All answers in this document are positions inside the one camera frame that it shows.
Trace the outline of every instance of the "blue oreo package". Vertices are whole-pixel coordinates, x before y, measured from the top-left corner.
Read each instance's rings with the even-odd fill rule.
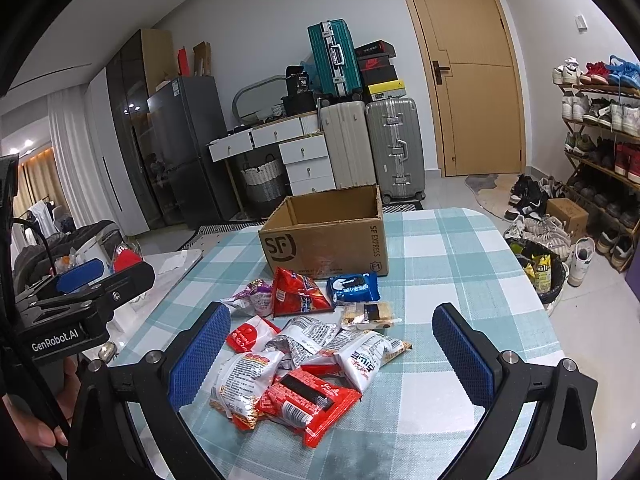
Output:
[[[343,303],[361,303],[378,301],[378,275],[375,272],[364,274],[344,274],[326,280],[326,293],[333,306]]]

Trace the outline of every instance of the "wooden door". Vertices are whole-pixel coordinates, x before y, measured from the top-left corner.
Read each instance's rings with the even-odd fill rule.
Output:
[[[423,60],[431,70],[428,80],[445,175],[520,172],[522,98],[496,1],[412,3],[418,42],[427,50]]]

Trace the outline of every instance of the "blue gripper pad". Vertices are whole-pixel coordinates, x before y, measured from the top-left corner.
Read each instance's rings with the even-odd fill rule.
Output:
[[[181,406],[193,402],[226,336],[231,332],[229,309],[220,303],[210,304],[190,331],[194,331],[193,334],[189,334],[191,341],[177,359],[169,377],[168,398],[175,412]],[[188,332],[180,332],[174,342],[178,342],[178,337]]]
[[[82,265],[60,274],[56,282],[56,289],[63,294],[78,290],[83,285],[97,280],[104,272],[104,264],[98,258],[89,260]]]
[[[473,330],[450,303],[436,307],[431,319],[433,335],[446,355],[453,371],[466,391],[472,404],[488,409],[502,378],[502,369],[497,361],[498,351],[481,332]],[[491,354],[495,351],[495,365],[488,364],[474,343],[481,336],[486,339]]]

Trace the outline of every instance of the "teal suitcase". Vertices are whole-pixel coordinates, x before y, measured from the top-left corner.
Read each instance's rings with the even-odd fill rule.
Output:
[[[322,92],[337,98],[362,97],[362,82],[349,27],[344,20],[321,22],[307,28]]]

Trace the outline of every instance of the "suitcase handle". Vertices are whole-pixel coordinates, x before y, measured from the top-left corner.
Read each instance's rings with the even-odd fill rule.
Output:
[[[409,159],[409,145],[406,143],[405,140],[402,140],[402,139],[398,139],[398,142],[402,146],[402,152],[404,153],[404,157],[402,158],[402,162],[404,162],[404,161]]]
[[[334,65],[344,65],[344,53],[340,43],[335,45],[329,45],[329,52],[331,53],[331,59]]]

